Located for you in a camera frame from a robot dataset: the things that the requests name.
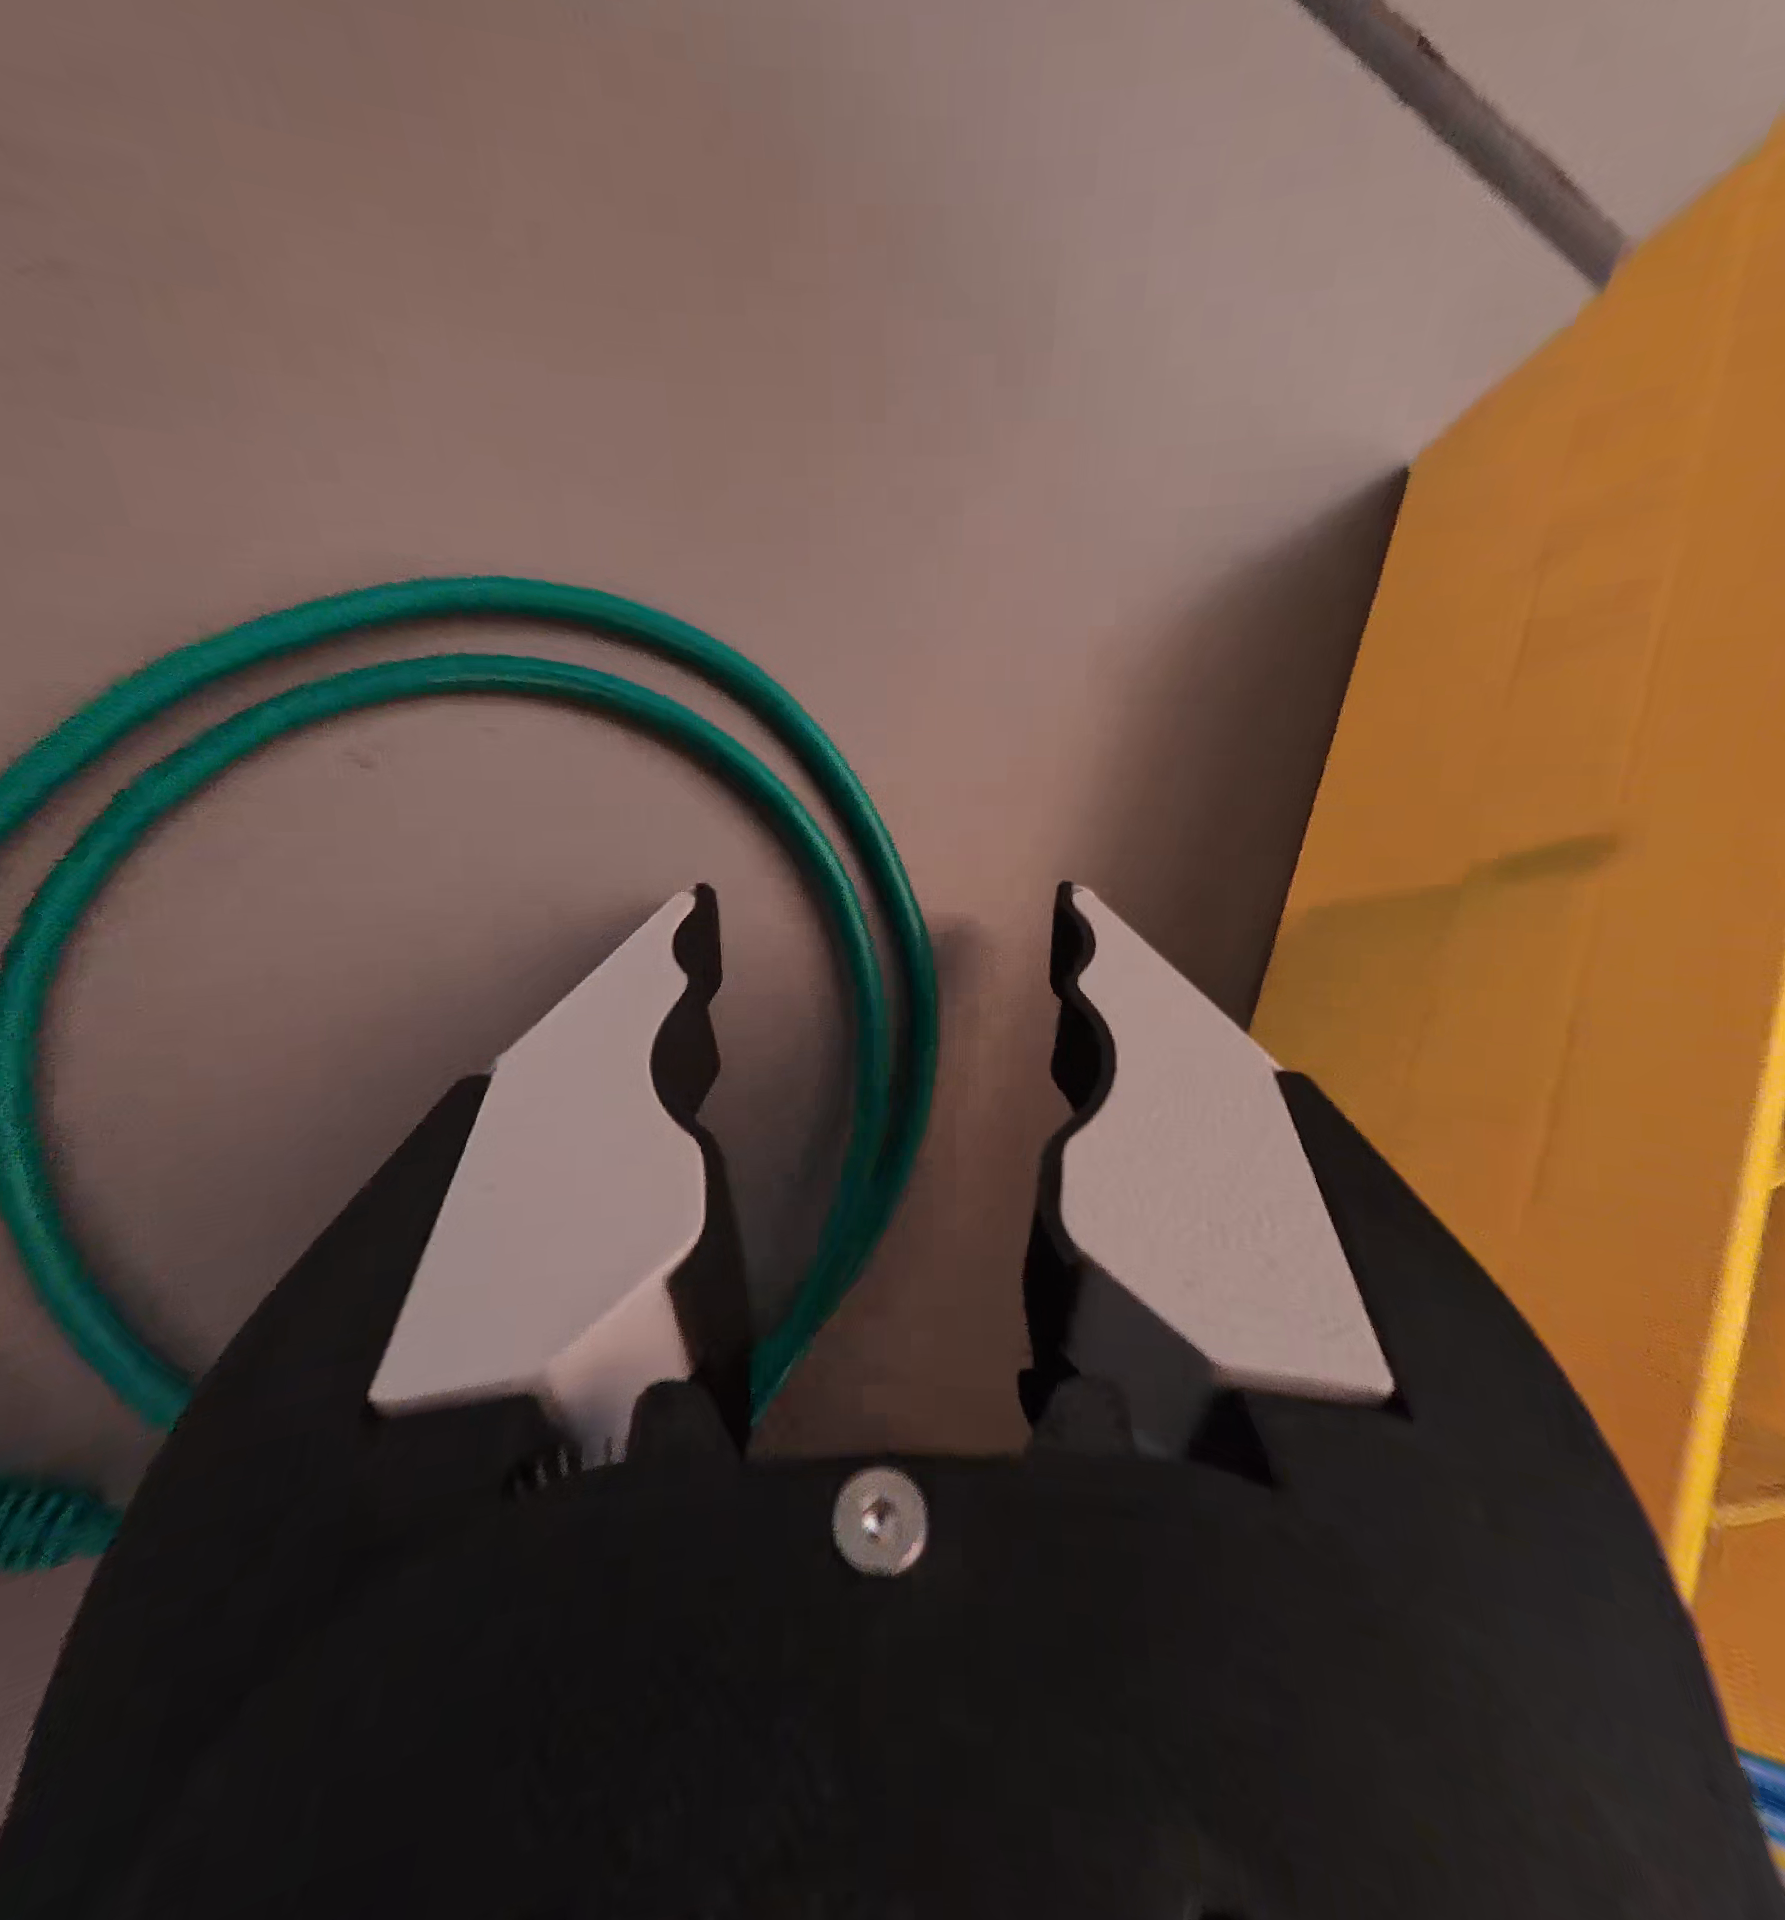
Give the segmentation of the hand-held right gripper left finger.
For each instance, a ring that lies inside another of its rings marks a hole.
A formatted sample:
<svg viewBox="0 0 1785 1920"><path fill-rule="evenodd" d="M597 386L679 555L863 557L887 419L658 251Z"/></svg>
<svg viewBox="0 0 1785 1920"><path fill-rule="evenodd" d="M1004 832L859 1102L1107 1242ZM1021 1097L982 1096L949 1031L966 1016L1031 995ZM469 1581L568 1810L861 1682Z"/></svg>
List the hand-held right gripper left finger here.
<svg viewBox="0 0 1785 1920"><path fill-rule="evenodd" d="M699 1116L720 985L717 897L697 883L496 1059L370 1408L525 1397L576 1454L626 1454L640 1396L688 1378L745 1444L751 1295Z"/></svg>

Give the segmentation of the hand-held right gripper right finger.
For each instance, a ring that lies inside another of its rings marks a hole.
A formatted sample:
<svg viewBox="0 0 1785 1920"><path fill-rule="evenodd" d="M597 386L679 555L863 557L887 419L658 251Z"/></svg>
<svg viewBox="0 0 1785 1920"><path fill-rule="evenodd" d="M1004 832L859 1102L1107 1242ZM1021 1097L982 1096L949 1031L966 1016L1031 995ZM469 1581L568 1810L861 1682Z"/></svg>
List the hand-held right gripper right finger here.
<svg viewBox="0 0 1785 1920"><path fill-rule="evenodd" d="M1240 1394L1387 1408L1397 1382L1275 1059L1102 896L1058 887L1052 1076L1021 1403L1096 1378L1147 1454Z"/></svg>

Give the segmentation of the yellow plastic bin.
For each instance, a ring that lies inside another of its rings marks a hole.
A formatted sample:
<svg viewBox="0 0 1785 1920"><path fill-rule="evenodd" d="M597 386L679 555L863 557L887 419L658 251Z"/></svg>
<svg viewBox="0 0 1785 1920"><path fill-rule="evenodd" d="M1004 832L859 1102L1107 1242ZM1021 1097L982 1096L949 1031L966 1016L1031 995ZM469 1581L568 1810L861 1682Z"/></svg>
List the yellow plastic bin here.
<svg viewBox="0 0 1785 1920"><path fill-rule="evenodd" d="M1570 1370L1785 1865L1785 116L1413 463L1253 1028Z"/></svg>

